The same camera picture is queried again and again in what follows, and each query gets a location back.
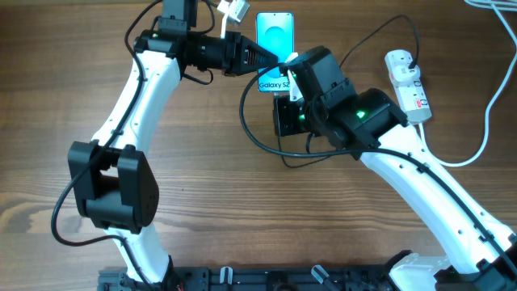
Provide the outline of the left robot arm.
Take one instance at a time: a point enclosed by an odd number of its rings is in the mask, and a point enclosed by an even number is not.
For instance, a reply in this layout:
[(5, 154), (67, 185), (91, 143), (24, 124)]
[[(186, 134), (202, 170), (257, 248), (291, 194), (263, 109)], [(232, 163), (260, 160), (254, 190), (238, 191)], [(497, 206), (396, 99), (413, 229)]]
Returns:
[(110, 116), (89, 142), (69, 149), (78, 212), (117, 242), (134, 289), (174, 284), (171, 257), (159, 242), (153, 219), (159, 189), (146, 155), (168, 99), (187, 78), (186, 68), (240, 76), (274, 65), (274, 53), (238, 32), (213, 37), (196, 29), (197, 2), (164, 1), (149, 30), (126, 47), (132, 71)]

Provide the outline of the teal screen smartphone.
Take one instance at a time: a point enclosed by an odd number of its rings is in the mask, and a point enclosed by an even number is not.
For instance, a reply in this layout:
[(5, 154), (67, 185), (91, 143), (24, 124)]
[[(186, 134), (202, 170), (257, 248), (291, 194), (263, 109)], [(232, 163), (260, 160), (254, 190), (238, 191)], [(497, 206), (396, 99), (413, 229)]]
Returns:
[[(257, 43), (285, 62), (294, 51), (294, 17), (291, 12), (259, 12), (256, 15)], [(288, 78), (279, 68), (258, 79), (258, 90), (264, 93), (289, 91)]]

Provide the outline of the white power strip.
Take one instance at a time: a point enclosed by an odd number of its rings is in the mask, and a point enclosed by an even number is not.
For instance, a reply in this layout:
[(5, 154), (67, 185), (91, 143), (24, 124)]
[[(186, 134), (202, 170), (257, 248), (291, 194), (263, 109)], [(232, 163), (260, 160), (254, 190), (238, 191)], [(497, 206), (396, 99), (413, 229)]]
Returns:
[[(411, 53), (403, 49), (393, 50), (385, 55), (388, 72), (396, 65), (411, 66)], [(431, 109), (422, 87), (421, 79), (408, 86), (393, 86), (401, 110), (407, 115), (410, 124), (423, 124), (432, 116)]]

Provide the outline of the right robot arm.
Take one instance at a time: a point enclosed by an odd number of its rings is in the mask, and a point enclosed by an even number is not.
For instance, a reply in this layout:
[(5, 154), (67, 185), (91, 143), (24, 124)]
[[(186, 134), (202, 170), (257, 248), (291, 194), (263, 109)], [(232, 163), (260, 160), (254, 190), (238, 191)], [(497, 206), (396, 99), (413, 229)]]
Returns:
[(331, 51), (290, 54), (280, 67), (291, 90), (275, 107), (277, 133), (312, 133), (384, 179), (443, 248), (403, 251), (387, 266), (400, 290), (513, 290), (516, 235), (436, 162), (407, 115), (383, 91), (357, 93)]

